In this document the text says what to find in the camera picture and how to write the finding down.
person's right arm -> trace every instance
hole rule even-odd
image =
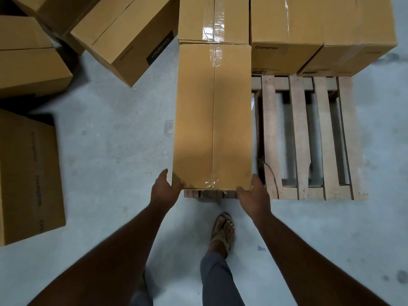
[[[297,304],[387,305],[310,247],[271,212],[267,190],[257,175],[253,188],[237,188],[237,198],[251,217]]]

gray floor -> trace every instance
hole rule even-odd
[[[310,245],[392,305],[408,302],[408,0],[394,0],[399,46],[354,77],[370,200],[273,201]],[[149,201],[171,169],[178,44],[125,86],[88,53],[70,90],[41,108],[56,119],[67,226],[0,248],[2,305],[25,305]],[[228,258],[247,305],[295,305],[239,203],[180,198],[147,263],[155,305],[199,305],[199,263],[213,221],[228,211],[237,241]]]

brown cardboard box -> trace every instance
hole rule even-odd
[[[0,110],[0,246],[65,226],[55,128]]]
[[[78,54],[85,49],[70,31],[99,0],[13,0],[28,16],[35,17],[55,40],[66,42]]]
[[[249,0],[180,0],[179,43],[249,43]]]
[[[185,188],[249,190],[251,146],[251,47],[180,45],[173,174]]]
[[[353,76],[397,45],[391,0],[322,0],[324,46],[299,76]]]
[[[61,92],[72,74],[33,17],[0,16],[0,99]]]
[[[72,30],[128,86],[177,35],[180,0],[101,0]]]
[[[319,0],[251,0],[252,73],[292,75],[323,45]]]

brown sandal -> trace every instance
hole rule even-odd
[[[217,220],[221,216],[223,216],[225,219],[224,224],[222,225],[222,228],[220,231],[213,234],[215,226],[217,225]],[[216,240],[220,240],[224,244],[225,249],[227,250],[227,255],[225,256],[225,259],[228,257],[228,253],[230,252],[231,246],[232,246],[232,242],[229,240],[229,238],[227,237],[227,233],[225,232],[225,226],[227,224],[227,220],[229,220],[234,226],[234,221],[232,220],[232,217],[229,214],[227,214],[226,212],[223,212],[222,214],[218,215],[217,219],[215,220],[213,229],[211,231],[212,235],[211,235],[211,240],[210,240],[210,244]]]

trousers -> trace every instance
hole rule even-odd
[[[218,252],[207,253],[200,264],[203,306],[245,306],[227,262]],[[145,291],[137,291],[130,306],[153,306]]]

